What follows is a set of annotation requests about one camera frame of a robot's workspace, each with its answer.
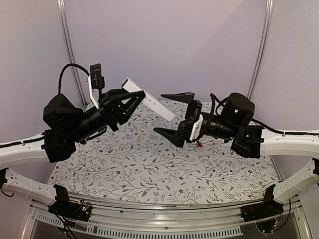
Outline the white remote control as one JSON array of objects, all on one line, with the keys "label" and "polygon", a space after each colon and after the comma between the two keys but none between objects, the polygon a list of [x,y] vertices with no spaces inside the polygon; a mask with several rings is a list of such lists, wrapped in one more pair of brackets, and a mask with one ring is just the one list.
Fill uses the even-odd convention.
[{"label": "white remote control", "polygon": [[145,97],[142,100],[142,104],[167,121],[172,121],[175,118],[175,114],[172,111],[170,111],[159,100],[148,93],[143,87],[135,83],[132,79],[126,78],[126,80],[122,83],[122,88],[129,93],[143,91],[145,93]]}]

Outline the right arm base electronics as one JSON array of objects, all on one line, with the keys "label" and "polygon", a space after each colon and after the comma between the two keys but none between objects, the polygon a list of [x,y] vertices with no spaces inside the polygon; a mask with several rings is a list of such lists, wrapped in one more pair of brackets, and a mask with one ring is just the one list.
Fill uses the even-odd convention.
[{"label": "right arm base electronics", "polygon": [[[283,204],[274,201],[274,187],[275,185],[271,185],[266,189],[262,202],[243,206],[240,208],[241,217],[243,218],[244,222],[261,220],[276,215],[282,215],[282,213],[284,212]],[[273,233],[278,223],[278,220],[271,219],[269,221],[257,223],[257,229],[265,234]]]}]

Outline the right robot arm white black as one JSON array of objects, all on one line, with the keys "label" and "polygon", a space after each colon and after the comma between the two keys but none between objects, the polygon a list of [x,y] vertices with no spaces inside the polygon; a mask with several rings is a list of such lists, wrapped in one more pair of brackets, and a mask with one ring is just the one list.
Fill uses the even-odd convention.
[{"label": "right robot arm white black", "polygon": [[194,93],[163,94],[163,98],[187,104],[185,118],[176,130],[154,129],[177,147],[199,141],[203,136],[231,142],[231,150],[245,158],[267,156],[309,157],[308,163],[288,179],[270,186],[258,213],[268,217],[292,196],[319,182],[319,131],[287,131],[274,129],[253,118],[255,105],[241,93],[231,93],[218,101],[211,94],[211,110],[202,111],[202,103]]}]

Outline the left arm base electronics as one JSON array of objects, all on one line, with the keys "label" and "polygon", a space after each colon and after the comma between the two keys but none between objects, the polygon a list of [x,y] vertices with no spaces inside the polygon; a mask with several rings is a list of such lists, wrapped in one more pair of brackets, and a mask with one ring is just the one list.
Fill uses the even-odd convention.
[{"label": "left arm base electronics", "polygon": [[56,196],[53,205],[48,206],[48,211],[52,214],[88,222],[92,212],[92,204],[83,199],[77,202],[71,202],[68,191],[65,187],[54,185]]}]

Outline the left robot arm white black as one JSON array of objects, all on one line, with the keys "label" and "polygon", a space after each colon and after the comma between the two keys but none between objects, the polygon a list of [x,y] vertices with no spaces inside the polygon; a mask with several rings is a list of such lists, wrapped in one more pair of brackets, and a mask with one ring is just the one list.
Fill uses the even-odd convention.
[{"label": "left robot arm white black", "polygon": [[124,89],[103,93],[98,105],[84,111],[75,107],[63,94],[56,95],[43,110],[48,129],[26,139],[1,144],[0,189],[19,192],[27,197],[55,206],[63,216],[74,212],[67,189],[47,185],[22,176],[13,166],[34,162],[56,163],[70,158],[76,144],[85,144],[104,134],[108,128],[116,132],[125,124],[145,98],[144,91],[129,93]]}]

